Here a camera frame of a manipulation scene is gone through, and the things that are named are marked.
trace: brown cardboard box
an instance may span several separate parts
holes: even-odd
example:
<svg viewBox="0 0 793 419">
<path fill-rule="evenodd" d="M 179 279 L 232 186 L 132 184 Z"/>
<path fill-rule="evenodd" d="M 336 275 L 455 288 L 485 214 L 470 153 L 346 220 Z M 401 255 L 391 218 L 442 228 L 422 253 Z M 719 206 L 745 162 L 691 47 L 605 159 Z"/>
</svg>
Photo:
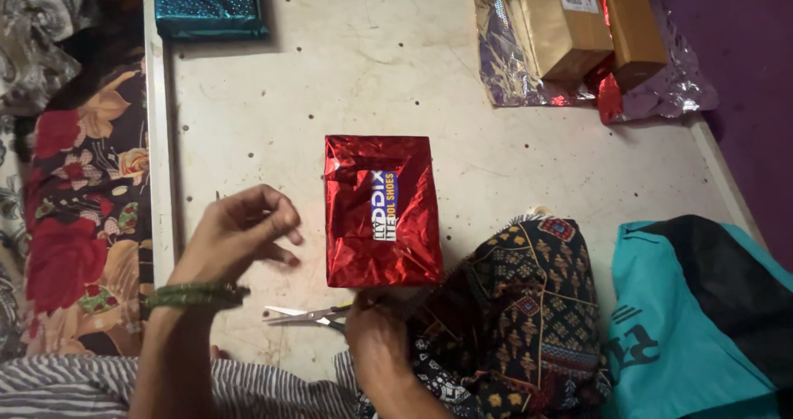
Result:
<svg viewBox="0 0 793 419">
<path fill-rule="evenodd" d="M 520 0 L 520 6 L 543 79 L 580 80 L 614 49 L 597 0 Z"/>
<path fill-rule="evenodd" d="M 623 93 L 666 66 L 666 47 L 649 0 L 606 0 L 615 63 L 612 71 Z"/>
</svg>

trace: green bangle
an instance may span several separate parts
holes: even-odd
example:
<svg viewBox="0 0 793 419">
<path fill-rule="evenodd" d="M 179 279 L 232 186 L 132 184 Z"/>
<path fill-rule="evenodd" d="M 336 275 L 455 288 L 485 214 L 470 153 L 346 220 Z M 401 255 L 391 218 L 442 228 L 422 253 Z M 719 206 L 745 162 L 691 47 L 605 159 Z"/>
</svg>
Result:
<svg viewBox="0 0 793 419">
<path fill-rule="evenodd" d="M 146 298 L 144 304 L 149 309 L 158 306 L 208 305 L 223 310 L 241 306 L 243 298 L 250 294 L 250 289 L 233 282 L 193 282 L 160 287 Z"/>
</svg>

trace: hand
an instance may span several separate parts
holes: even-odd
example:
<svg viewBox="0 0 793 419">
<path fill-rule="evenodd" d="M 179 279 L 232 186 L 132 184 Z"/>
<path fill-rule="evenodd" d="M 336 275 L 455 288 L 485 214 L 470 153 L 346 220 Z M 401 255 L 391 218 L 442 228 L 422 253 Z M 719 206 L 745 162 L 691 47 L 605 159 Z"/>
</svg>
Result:
<svg viewBox="0 0 793 419">
<path fill-rule="evenodd" d="M 383 305 L 371 305 L 366 293 L 355 298 L 347 315 L 347 344 L 352 354 L 355 380 L 369 399 L 378 404 L 397 385 L 415 382 L 408 364 L 408 334 Z"/>
<path fill-rule="evenodd" d="M 303 242 L 292 201 L 268 185 L 258 185 L 209 204 L 168 284 L 235 282 L 255 259 L 290 266 L 300 260 L 275 244 L 287 236 Z"/>
</svg>

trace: teal wrapping paper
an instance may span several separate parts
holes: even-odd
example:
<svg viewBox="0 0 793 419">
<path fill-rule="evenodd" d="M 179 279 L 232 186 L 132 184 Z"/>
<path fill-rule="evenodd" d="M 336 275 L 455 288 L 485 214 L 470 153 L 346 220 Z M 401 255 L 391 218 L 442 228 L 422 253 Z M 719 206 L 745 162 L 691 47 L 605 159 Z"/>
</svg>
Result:
<svg viewBox="0 0 793 419">
<path fill-rule="evenodd" d="M 259 0 L 154 0 L 154 12 L 164 39 L 259 39 L 269 33 Z"/>
</svg>

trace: white table surface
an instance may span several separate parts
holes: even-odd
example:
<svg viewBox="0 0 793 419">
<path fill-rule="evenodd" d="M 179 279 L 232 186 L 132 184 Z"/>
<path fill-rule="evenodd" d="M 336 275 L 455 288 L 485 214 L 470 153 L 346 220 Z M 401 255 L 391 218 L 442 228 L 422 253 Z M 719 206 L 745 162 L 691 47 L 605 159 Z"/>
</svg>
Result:
<svg viewBox="0 0 793 419">
<path fill-rule="evenodd" d="M 594 110 L 493 109 L 479 80 L 473 0 L 270 2 L 272 42 L 147 45 L 165 55 L 173 80 L 168 123 L 162 96 L 150 95 L 150 104 L 160 99 L 150 107 L 152 166 L 160 169 L 159 180 L 152 171 L 155 263 L 173 260 L 171 229 L 177 243 L 189 239 L 216 191 L 269 183 L 302 215 L 302 265 L 255 263 L 243 278 L 253 294 L 213 324 L 212 342 L 235 359 L 334 378 L 332 355 L 346 348 L 340 333 L 261 324 L 264 305 L 321 309 L 353 296 L 325 284 L 327 134 L 430 137 L 449 265 L 530 207 L 578 221 L 604 321 L 615 304 L 610 260 L 620 223 L 685 213 L 746 221 L 726 201 L 729 176 L 711 173 L 690 124 L 608 129 Z M 165 131 L 175 136 L 170 149 Z M 169 190 L 172 205 L 162 199 Z M 156 282 L 170 270 L 155 266 Z"/>
</svg>

